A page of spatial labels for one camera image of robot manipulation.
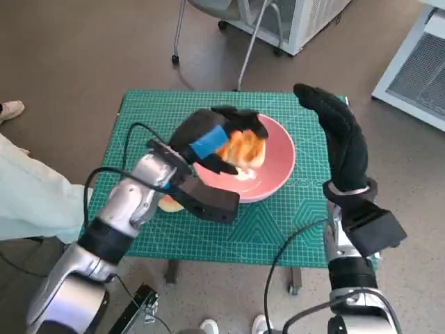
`shoe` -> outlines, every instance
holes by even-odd
[[[200,328],[206,332],[206,334],[219,334],[218,324],[213,319],[204,320]]]
[[[11,118],[17,117],[23,110],[25,106],[22,101],[9,101],[1,104],[3,110],[0,111],[0,124],[5,120],[10,120]]]
[[[267,332],[267,323],[265,315],[257,315],[252,325],[252,334],[263,334]]]

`blue tape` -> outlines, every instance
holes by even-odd
[[[229,138],[227,137],[223,127],[217,125],[201,138],[191,143],[190,146],[200,159],[205,159],[210,154],[215,153],[218,148],[226,144],[228,140]]]

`small table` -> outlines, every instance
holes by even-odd
[[[302,108],[293,93],[129,90],[102,165],[121,167],[124,139],[132,123],[143,122],[168,140],[194,110],[223,104],[254,109],[281,123],[295,143],[296,167],[276,194],[261,202],[240,205],[238,218],[231,225],[202,221],[185,210],[174,214],[158,210],[142,226],[127,255],[169,259],[166,278],[172,283],[177,279],[177,260],[270,265],[292,232],[327,216],[321,188],[330,178],[325,134],[316,114]],[[150,136],[144,129],[134,129],[128,169],[146,154]],[[90,218],[104,205],[118,180],[117,175],[99,176],[90,203]],[[279,265],[293,268],[290,289],[294,293],[302,286],[301,267],[325,268],[323,226],[293,241]]]

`white machine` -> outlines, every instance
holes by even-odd
[[[374,100],[445,131],[445,1],[427,5],[373,91]]]
[[[352,0],[279,0],[276,2],[281,12],[283,43],[281,49],[295,56],[321,29],[331,22]],[[252,34],[255,8],[249,1],[240,1],[241,21],[230,24]],[[257,37],[271,45],[279,45],[279,26],[275,13],[266,11]]]

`vent grille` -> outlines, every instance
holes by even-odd
[[[305,42],[313,38],[350,2],[351,0],[314,0],[309,16]]]
[[[445,116],[445,40],[424,33],[388,93]]]

